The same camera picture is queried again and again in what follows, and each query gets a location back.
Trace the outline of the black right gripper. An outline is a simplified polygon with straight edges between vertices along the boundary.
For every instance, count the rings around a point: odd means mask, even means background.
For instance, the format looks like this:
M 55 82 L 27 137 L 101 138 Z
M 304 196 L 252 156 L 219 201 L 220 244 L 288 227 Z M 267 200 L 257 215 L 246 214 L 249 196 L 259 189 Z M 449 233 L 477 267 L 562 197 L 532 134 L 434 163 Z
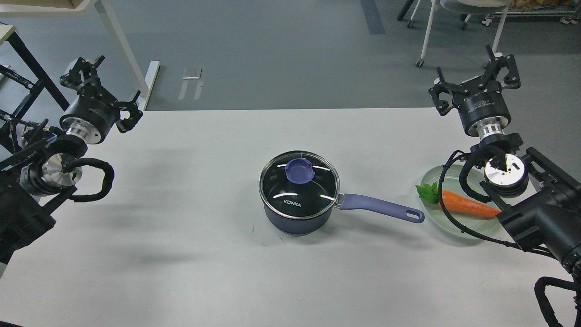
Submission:
M 458 84 L 446 82 L 441 67 L 437 67 L 438 80 L 428 89 L 428 94 L 440 116 L 450 112 L 450 102 L 440 98 L 442 93 L 458 96 L 457 110 L 463 132 L 472 137 L 488 137 L 504 134 L 504 129 L 511 122 L 510 112 L 502 95 L 503 89 L 521 87 L 520 74 L 514 56 L 496 56 L 491 45 L 486 45 L 488 62 L 484 73 L 477 77 L 474 95 L 468 95 L 469 89 Z

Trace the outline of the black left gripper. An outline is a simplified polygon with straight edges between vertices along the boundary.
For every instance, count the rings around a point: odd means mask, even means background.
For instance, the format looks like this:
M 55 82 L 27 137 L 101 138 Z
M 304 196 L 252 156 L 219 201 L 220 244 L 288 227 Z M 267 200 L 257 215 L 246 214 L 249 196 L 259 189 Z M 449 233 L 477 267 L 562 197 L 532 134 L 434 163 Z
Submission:
M 94 60 L 79 57 L 71 62 L 60 85 L 75 90 L 77 99 L 67 108 L 59 124 L 66 134 L 81 138 L 86 144 L 100 144 L 115 124 L 120 133 L 131 131 L 143 117 L 138 108 L 138 90 L 131 101 L 115 101 L 114 108 L 97 99 L 104 99 L 105 89 L 96 69 L 104 62 L 104 56 Z M 129 114 L 121 118 L 121 112 Z

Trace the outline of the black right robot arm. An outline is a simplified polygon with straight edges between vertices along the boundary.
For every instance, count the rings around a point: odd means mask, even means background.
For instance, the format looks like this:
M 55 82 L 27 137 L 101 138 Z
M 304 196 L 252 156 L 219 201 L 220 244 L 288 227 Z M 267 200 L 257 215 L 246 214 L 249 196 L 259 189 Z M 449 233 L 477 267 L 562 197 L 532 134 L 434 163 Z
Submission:
M 452 84 L 444 80 L 441 69 L 438 80 L 428 91 L 438 114 L 445 116 L 457 109 L 463 131 L 479 139 L 469 152 L 455 151 L 444 164 L 434 189 L 444 215 L 463 233 L 506 247 L 556 259 L 572 276 L 572 281 L 541 277 L 534 290 L 544 320 L 558 327 L 548 297 L 548 286 L 575 292 L 575 309 L 580 310 L 580 183 L 550 161 L 537 149 L 529 147 L 517 155 L 523 145 L 517 133 L 506 134 L 510 112 L 502 97 L 503 89 L 521 87 L 516 61 L 512 54 L 496 56 L 486 45 L 488 62 L 481 76 Z M 459 185 L 478 203 L 493 202 L 496 216 L 511 241 L 485 236 L 457 221 L 450 213 L 452 205 L 443 197 L 443 182 L 449 168 L 463 160 Z

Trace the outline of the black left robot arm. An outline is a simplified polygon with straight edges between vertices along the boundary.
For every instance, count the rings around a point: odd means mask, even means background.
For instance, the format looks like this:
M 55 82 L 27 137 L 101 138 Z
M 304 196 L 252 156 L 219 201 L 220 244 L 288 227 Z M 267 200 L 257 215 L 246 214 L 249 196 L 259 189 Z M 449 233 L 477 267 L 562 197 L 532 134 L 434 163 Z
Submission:
M 22 145 L 14 139 L 12 155 L 1 161 L 1 263 L 8 265 L 15 251 L 29 246 L 56 223 L 52 213 L 65 201 L 103 199 L 111 190 L 114 169 L 105 161 L 87 158 L 90 144 L 100 144 L 113 126 L 132 130 L 143 117 L 140 91 L 131 101 L 119 101 L 100 82 L 97 68 L 104 56 L 71 62 L 60 84 L 77 93 L 59 127 L 40 124 L 1 112 L 14 136 L 23 126 Z

